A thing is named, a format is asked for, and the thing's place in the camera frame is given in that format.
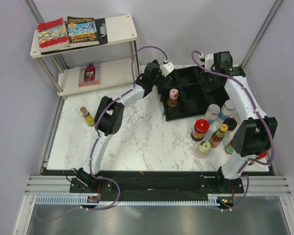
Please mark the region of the white two-tier shelf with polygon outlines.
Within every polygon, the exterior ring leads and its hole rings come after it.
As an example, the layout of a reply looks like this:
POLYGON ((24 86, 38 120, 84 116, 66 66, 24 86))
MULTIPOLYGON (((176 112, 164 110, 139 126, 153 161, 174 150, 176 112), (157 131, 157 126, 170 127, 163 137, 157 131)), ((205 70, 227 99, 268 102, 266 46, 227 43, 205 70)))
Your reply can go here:
POLYGON ((108 42, 104 45, 41 54, 35 32, 30 56, 38 60, 61 97, 132 83, 131 58, 136 52, 137 31, 131 15, 107 18, 108 42), (100 61, 100 84, 78 86, 79 66, 100 61))

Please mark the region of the black compartment organizer tray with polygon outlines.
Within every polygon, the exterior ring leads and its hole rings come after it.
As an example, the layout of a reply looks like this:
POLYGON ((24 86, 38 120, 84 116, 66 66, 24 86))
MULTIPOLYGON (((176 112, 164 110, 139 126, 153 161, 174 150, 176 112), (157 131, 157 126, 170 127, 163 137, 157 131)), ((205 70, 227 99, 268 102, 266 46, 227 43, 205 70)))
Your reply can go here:
POLYGON ((158 88, 166 121, 203 115, 210 104, 222 107, 229 99, 225 88, 206 90, 205 72, 197 66, 175 69, 170 76, 171 81, 161 89, 158 88), (178 105, 174 108, 167 105, 170 89, 179 91, 178 105))

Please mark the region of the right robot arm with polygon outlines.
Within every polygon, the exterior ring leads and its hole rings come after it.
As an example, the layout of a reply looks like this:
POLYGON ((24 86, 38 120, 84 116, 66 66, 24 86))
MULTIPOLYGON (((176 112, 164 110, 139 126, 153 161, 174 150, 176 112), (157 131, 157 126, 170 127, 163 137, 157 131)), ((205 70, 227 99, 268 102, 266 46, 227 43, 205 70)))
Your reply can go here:
POLYGON ((204 70, 219 76, 230 100, 234 103, 241 119, 241 124, 233 136, 234 152, 227 162, 219 168, 214 182, 219 192, 232 188, 232 180, 240 177, 250 162, 256 162, 257 156, 270 150, 271 156, 262 165, 270 165, 275 157, 274 135, 277 120, 268 115, 259 106, 253 96, 244 70, 233 65, 233 58, 228 51, 207 54, 204 57, 204 70))

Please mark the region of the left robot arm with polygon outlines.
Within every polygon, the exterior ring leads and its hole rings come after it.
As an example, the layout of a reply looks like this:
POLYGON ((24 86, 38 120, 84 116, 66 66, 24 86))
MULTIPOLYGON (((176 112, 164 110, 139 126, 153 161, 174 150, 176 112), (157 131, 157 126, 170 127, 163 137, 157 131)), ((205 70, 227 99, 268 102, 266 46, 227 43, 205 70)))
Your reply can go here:
POLYGON ((94 192, 97 189, 99 178, 96 175, 100 171, 101 161, 110 140, 121 128, 124 110, 150 94, 153 87, 160 85, 173 70, 172 62, 159 65, 154 60, 146 65, 138 78, 134 79, 128 91, 115 98, 104 96, 101 99, 95 115, 97 137, 91 148, 90 157, 71 180, 72 188, 80 184, 86 192, 94 192))

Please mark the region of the small yellow label bottle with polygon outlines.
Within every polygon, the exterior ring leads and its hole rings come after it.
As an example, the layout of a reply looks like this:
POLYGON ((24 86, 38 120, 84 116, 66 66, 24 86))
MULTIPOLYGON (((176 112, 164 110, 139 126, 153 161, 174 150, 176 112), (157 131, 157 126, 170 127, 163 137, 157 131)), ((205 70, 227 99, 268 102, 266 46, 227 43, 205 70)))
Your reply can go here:
POLYGON ((88 126, 94 126, 95 125, 95 122, 94 122, 94 119, 93 117, 91 116, 90 112, 86 109, 86 107, 81 107, 80 108, 80 111, 82 113, 82 116, 84 117, 86 123, 88 126))

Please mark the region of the pink lid spice jar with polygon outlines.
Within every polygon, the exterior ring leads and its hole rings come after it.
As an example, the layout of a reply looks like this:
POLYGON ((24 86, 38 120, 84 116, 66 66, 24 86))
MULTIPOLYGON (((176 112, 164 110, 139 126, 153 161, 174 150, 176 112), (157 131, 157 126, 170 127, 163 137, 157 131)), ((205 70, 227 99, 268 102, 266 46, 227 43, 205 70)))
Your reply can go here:
POLYGON ((178 96, 179 96, 178 89, 170 89, 169 98, 167 100, 167 105, 170 108, 174 108, 178 105, 178 96))

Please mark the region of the clear jar grey lid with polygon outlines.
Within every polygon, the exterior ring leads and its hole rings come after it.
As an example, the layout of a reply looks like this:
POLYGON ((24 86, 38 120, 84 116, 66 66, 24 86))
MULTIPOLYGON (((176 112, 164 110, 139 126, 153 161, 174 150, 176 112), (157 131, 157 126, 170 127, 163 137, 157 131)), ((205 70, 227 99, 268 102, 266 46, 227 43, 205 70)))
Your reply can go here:
POLYGON ((217 104, 210 104, 204 115, 204 119, 212 125, 220 113, 220 107, 217 104))

